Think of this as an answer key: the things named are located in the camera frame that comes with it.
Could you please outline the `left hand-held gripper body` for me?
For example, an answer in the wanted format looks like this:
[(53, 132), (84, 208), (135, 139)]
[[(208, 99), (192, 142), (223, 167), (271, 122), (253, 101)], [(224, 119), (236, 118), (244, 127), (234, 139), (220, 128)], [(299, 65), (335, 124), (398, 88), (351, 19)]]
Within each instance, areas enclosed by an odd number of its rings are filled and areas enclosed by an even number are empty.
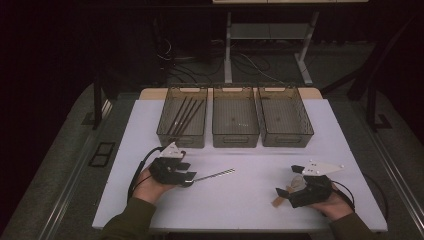
[(151, 176), (162, 184), (182, 185), (182, 174), (187, 170), (176, 170), (176, 166), (183, 162), (184, 156), (185, 152), (175, 142), (170, 143), (150, 165)]

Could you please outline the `smoky clear plastic bin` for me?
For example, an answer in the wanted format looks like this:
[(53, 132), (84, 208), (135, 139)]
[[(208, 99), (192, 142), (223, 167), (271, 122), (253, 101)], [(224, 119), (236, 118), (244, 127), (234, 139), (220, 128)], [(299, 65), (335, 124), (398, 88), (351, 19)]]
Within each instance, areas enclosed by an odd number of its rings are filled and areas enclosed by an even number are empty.
[(264, 147), (305, 148), (314, 135), (296, 87), (259, 87), (257, 109)]
[(212, 135), (215, 148), (255, 148), (259, 133), (252, 87), (213, 89)]
[[(197, 100), (194, 108), (201, 100), (205, 100), (205, 102), (198, 110), (190, 125), (185, 129), (184, 135), (168, 135), (167, 130), (169, 128), (169, 124), (172, 122), (172, 118), (178, 109), (179, 101), (181, 101), (184, 97), (192, 97), (193, 101)], [(156, 130), (160, 143), (163, 146), (166, 146), (175, 142), (176, 145), (181, 148), (203, 148), (205, 146), (204, 134), (207, 100), (208, 89), (205, 87), (170, 87), (167, 91), (161, 117)]]

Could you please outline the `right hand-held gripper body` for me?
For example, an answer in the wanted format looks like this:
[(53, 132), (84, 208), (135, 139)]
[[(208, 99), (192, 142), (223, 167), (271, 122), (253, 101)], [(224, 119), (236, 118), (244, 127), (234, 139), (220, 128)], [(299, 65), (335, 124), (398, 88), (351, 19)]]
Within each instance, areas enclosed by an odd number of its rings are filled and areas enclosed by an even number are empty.
[(327, 200), (333, 190), (328, 174), (344, 169), (343, 165), (316, 162), (310, 160), (303, 166), (303, 172), (297, 173), (303, 177), (305, 187), (290, 193), (288, 199), (293, 208), (303, 207)]

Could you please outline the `black chopstick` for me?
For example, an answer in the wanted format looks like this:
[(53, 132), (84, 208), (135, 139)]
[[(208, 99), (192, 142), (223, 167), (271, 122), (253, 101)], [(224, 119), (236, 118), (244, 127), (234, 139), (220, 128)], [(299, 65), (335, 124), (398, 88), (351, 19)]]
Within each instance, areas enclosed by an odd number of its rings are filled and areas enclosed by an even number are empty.
[(181, 101), (179, 101), (178, 109), (175, 115), (172, 118), (172, 122), (169, 124), (169, 128), (167, 130), (168, 135), (174, 135), (174, 131), (176, 127), (179, 125), (181, 121), (181, 117), (183, 116), (183, 109), (186, 105), (187, 98), (184, 97)]
[(172, 130), (171, 130), (171, 134), (173, 136), (176, 136), (178, 134), (180, 128), (182, 127), (182, 125), (185, 121), (186, 115), (187, 115), (187, 113), (188, 113), (188, 111), (191, 107), (192, 101), (193, 101), (192, 97), (183, 100), (183, 103), (181, 105), (181, 109), (178, 111), (178, 114), (175, 117), (174, 125), (173, 125)]

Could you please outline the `brown chopstick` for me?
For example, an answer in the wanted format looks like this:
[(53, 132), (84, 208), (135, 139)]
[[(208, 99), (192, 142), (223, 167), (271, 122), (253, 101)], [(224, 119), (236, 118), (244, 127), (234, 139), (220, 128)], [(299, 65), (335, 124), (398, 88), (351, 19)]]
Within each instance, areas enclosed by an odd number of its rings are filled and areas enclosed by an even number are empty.
[(204, 102), (205, 102), (205, 100), (201, 100), (199, 102), (199, 104), (193, 110), (190, 110), (190, 113), (188, 115), (188, 118), (184, 121), (184, 125), (178, 131), (177, 136), (184, 135), (185, 129), (190, 125), (191, 121), (194, 119), (194, 117), (196, 116), (198, 110), (200, 109), (200, 107), (203, 105)]
[(177, 136), (178, 131), (180, 130), (180, 128), (184, 125), (184, 121), (188, 118), (188, 115), (190, 113), (190, 110), (194, 109), (195, 104), (197, 103), (197, 100), (192, 100), (190, 99), (190, 103), (187, 107), (187, 109), (185, 110), (185, 112), (183, 113), (183, 116), (181, 117), (181, 121), (179, 123), (179, 125), (176, 127), (175, 131), (174, 131), (174, 135)]

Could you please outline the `wooden spoon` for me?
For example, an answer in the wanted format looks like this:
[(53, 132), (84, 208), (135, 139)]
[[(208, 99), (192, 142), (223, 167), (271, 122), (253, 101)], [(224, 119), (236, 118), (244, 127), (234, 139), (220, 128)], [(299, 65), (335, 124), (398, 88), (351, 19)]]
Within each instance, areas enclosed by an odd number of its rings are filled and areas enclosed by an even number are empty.
[[(301, 175), (295, 176), (291, 183), (286, 186), (286, 191), (289, 193), (293, 193), (295, 191), (299, 191), (305, 187), (305, 183), (303, 180), (303, 177)], [(279, 207), (283, 202), (285, 201), (285, 198), (277, 196), (272, 202), (272, 206), (277, 208)]]

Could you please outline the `white table cover board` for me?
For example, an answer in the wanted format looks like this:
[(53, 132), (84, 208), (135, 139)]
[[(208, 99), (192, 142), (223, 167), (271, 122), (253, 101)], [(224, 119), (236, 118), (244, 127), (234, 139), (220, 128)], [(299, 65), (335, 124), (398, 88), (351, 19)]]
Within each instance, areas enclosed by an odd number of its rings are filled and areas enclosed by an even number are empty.
[(277, 188), (284, 188), (294, 176), (291, 166), (305, 166), (310, 160), (343, 165), (330, 179), (345, 185), (355, 199), (357, 214), (377, 232), (387, 223), (374, 199), (347, 141), (326, 100), (304, 103), (314, 135), (305, 148), (215, 148), (210, 132), (205, 146), (189, 149), (185, 160), (196, 179), (228, 169), (235, 172), (177, 187), (157, 203), (151, 222), (154, 232), (317, 232), (327, 220), (308, 207), (293, 208), (283, 202), (275, 208)]

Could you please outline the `person's left hand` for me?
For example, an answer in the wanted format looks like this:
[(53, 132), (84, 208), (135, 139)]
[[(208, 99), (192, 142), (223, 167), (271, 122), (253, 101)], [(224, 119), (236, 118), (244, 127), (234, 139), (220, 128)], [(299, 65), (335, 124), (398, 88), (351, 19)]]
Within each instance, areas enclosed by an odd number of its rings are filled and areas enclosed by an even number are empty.
[(160, 197), (174, 188), (174, 185), (166, 185), (157, 182), (148, 169), (144, 169), (139, 174), (136, 185), (133, 188), (132, 196), (151, 204), (155, 204)]

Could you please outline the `metal spoon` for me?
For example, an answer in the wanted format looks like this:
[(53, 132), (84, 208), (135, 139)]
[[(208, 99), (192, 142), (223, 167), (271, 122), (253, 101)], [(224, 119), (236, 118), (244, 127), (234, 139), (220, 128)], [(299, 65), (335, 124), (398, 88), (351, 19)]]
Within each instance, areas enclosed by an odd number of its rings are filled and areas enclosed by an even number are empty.
[(215, 174), (212, 174), (212, 175), (204, 176), (204, 177), (201, 177), (201, 178), (197, 178), (197, 179), (194, 179), (194, 180), (186, 181), (186, 182), (184, 182), (181, 185), (181, 187), (190, 187), (190, 186), (192, 186), (196, 182), (200, 182), (200, 181), (203, 181), (203, 180), (207, 180), (207, 179), (211, 179), (211, 178), (215, 178), (215, 177), (219, 177), (219, 176), (231, 174), (233, 172), (235, 172), (235, 169), (234, 168), (228, 169), (228, 170), (225, 170), (225, 171), (221, 171), (221, 172), (218, 172), (218, 173), (215, 173)]

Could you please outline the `black metal stand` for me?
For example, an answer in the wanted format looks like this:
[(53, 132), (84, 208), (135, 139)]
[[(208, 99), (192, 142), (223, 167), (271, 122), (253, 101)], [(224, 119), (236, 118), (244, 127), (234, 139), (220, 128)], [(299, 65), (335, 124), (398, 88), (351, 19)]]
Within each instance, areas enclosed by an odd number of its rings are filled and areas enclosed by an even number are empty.
[(108, 100), (116, 97), (116, 89), (113, 81), (105, 73), (97, 72), (93, 79), (94, 90), (94, 124), (93, 129), (96, 130), (102, 121), (103, 97)]
[(349, 83), (350, 100), (367, 97), (366, 122), (374, 130), (388, 125), (385, 119), (376, 121), (377, 94), (382, 93), (413, 130), (424, 134), (424, 13), (391, 15), (383, 22), (391, 29), (377, 41), (365, 63), (321, 93)]

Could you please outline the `aluminium floor rail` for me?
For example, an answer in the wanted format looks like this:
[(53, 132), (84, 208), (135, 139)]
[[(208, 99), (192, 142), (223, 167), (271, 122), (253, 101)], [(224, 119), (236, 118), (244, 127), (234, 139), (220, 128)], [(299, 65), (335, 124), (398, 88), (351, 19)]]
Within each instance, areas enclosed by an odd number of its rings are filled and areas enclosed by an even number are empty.
[(364, 130), (368, 151), (360, 168), (391, 235), (412, 232), (424, 239), (424, 146), (409, 129)]
[(54, 236), (66, 214), (68, 206), (76, 191), (81, 172), (88, 164), (88, 160), (92, 154), (93, 148), (99, 138), (99, 134), (104, 128), (104, 123), (100, 122), (95, 130), (90, 130), (84, 142), (82, 149), (79, 152), (77, 161), (71, 171), (71, 174), (62, 188), (62, 191), (54, 204), (53, 210), (50, 213), (47, 222), (45, 223), (37, 240), (54, 240)]

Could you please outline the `person's right hand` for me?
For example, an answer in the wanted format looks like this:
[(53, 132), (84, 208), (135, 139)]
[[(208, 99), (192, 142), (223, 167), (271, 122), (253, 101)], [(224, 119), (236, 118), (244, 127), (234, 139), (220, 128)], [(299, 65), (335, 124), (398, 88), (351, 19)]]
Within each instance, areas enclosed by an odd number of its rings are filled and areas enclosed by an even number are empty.
[(336, 187), (333, 187), (333, 191), (326, 201), (311, 204), (310, 207), (321, 212), (331, 221), (339, 220), (353, 213), (349, 204), (338, 194)]

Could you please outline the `grey metal desk frame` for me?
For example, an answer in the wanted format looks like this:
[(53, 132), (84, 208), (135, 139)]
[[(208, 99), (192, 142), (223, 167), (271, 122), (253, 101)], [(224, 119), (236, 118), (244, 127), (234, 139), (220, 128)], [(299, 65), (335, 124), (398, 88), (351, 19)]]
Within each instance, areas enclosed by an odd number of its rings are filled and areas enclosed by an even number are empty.
[(294, 58), (305, 85), (313, 84), (305, 63), (305, 57), (311, 43), (319, 18), (319, 12), (312, 13), (308, 23), (237, 23), (232, 13), (226, 17), (224, 82), (232, 82), (231, 41), (232, 40), (301, 40), (302, 48)]

